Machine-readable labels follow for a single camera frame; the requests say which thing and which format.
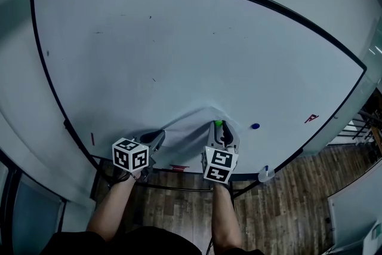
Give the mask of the white device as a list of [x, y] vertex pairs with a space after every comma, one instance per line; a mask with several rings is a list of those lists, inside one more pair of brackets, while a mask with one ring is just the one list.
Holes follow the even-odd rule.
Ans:
[[372, 227], [370, 228], [369, 232], [363, 239], [363, 249], [362, 249], [362, 255], [379, 255], [382, 254], [382, 234], [375, 240], [371, 239], [371, 231], [373, 227], [381, 223], [381, 221], [377, 220]]

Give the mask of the white paper sheet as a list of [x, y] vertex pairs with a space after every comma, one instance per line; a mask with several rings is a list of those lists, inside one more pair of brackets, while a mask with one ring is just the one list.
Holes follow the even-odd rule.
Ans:
[[201, 152], [207, 144], [210, 123], [225, 120], [236, 132], [241, 130], [239, 124], [222, 110], [213, 106], [202, 107], [171, 121], [162, 129], [165, 140], [160, 153], [194, 155]]

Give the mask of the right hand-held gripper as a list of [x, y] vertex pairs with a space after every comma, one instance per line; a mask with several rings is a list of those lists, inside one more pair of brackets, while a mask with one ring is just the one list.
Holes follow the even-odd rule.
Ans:
[[217, 125], [211, 121], [207, 145], [202, 153], [202, 173], [205, 180], [228, 184], [238, 162], [239, 136], [227, 122], [222, 125], [223, 144], [217, 139]]

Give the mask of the person's right forearm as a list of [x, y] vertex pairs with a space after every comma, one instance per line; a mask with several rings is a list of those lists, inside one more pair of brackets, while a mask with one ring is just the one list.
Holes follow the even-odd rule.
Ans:
[[221, 183], [215, 183], [213, 187], [211, 233], [215, 255], [242, 247], [241, 231], [230, 193]]

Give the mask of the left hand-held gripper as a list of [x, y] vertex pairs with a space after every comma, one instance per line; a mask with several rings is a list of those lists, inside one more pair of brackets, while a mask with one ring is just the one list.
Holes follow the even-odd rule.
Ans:
[[153, 155], [160, 149], [164, 140], [164, 130], [142, 130], [134, 133], [131, 139], [121, 138], [114, 143], [113, 164], [125, 173], [116, 181], [125, 181], [136, 171], [141, 171], [140, 178], [146, 181], [156, 163]]

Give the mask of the white wall panel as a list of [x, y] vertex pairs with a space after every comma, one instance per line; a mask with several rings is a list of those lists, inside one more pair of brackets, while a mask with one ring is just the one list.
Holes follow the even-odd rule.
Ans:
[[328, 197], [334, 245], [347, 247], [362, 241], [372, 226], [382, 222], [382, 183], [357, 180]]

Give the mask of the black-framed window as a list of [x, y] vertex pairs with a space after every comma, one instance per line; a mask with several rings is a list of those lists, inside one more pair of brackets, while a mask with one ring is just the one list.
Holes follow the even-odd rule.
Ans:
[[66, 203], [0, 150], [0, 255], [39, 255], [61, 231]]

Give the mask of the person's black clothing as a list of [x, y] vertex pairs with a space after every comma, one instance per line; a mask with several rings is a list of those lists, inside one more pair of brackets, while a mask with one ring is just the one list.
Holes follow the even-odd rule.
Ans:
[[180, 235], [153, 226], [140, 227], [105, 241], [95, 232], [54, 234], [40, 255], [203, 255]]

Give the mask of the person's left forearm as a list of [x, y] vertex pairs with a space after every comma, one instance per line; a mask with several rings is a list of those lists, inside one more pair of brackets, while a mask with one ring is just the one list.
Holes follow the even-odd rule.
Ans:
[[105, 241], [113, 239], [118, 231], [131, 191], [140, 176], [141, 171], [136, 171], [130, 174], [127, 180], [111, 187], [91, 217], [87, 226], [88, 232], [100, 235]]

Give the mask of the black-framed whiteboard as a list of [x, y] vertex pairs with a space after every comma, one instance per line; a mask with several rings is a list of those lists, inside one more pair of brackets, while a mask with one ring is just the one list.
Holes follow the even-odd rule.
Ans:
[[[241, 128], [229, 180], [254, 182], [265, 165], [276, 172], [299, 156], [366, 72], [332, 35], [272, 0], [30, 0], [30, 9], [64, 126], [95, 168], [113, 161], [119, 139], [213, 106]], [[204, 147], [158, 150], [153, 168], [203, 175]]]

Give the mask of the black metal railing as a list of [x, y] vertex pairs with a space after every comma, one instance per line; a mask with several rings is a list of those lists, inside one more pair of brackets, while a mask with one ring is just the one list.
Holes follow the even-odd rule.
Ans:
[[382, 93], [378, 89], [328, 146], [366, 144], [382, 150]]

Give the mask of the clear spray bottle blue cap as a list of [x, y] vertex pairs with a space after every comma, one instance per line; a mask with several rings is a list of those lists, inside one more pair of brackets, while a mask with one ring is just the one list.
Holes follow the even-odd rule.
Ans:
[[260, 183], [268, 182], [270, 179], [274, 178], [275, 171], [273, 168], [265, 165], [258, 173], [258, 181]]

